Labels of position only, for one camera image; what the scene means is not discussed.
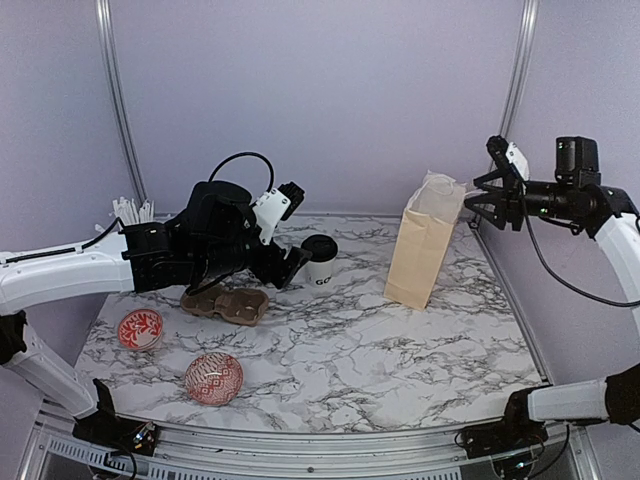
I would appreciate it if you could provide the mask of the brown cardboard cup carrier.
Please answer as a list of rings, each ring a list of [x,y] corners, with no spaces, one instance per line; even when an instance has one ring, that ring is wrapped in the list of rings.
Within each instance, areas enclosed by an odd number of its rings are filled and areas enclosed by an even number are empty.
[[[269,305],[269,296],[257,289],[225,289],[220,285],[197,295],[184,293],[181,308],[194,316],[213,318],[241,326],[256,326]]]

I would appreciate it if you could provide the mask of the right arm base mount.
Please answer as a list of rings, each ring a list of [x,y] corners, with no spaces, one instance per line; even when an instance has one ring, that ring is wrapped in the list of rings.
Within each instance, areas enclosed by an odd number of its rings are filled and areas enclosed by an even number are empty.
[[[467,426],[454,438],[469,459],[542,445],[547,440],[548,433],[543,423],[509,424],[505,419]]]

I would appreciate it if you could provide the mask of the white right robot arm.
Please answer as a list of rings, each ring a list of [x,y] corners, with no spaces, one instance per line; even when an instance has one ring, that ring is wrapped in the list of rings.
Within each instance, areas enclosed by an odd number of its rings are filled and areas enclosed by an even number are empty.
[[[465,199],[465,207],[503,230],[529,229],[537,217],[586,233],[611,264],[624,294],[614,301],[588,293],[557,273],[551,276],[565,288],[589,300],[639,314],[639,210],[622,189],[604,186],[599,171],[598,145],[580,136],[556,140],[556,167],[551,182],[529,176],[524,154],[500,135],[490,137],[487,152],[495,168],[474,179],[479,194]],[[495,438],[515,448],[529,437],[535,424],[546,421],[603,423],[635,427],[639,419],[639,368],[606,378],[548,386],[511,395]]]

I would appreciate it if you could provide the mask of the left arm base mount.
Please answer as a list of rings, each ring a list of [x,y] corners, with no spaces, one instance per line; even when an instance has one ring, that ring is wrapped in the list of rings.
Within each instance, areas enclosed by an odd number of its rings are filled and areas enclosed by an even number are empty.
[[[80,440],[105,447],[152,456],[156,448],[156,425],[96,412],[76,419],[72,435]]]

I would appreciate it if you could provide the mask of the brown paper bag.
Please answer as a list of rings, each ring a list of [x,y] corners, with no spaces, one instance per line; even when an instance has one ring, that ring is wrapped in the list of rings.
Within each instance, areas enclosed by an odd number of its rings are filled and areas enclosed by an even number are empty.
[[[424,310],[461,212],[466,186],[429,171],[404,208],[384,297]]]

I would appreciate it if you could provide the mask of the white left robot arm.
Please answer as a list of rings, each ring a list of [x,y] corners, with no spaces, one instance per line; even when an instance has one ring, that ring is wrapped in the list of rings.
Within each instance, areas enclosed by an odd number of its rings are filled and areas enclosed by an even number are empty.
[[[1,364],[62,405],[106,445],[125,438],[108,389],[51,350],[26,319],[26,308],[98,293],[146,293],[184,285],[189,293],[249,270],[281,289],[309,259],[273,240],[279,222],[304,199],[293,182],[258,200],[226,181],[199,182],[187,207],[161,223],[109,227],[96,239],[49,251],[1,257]]]

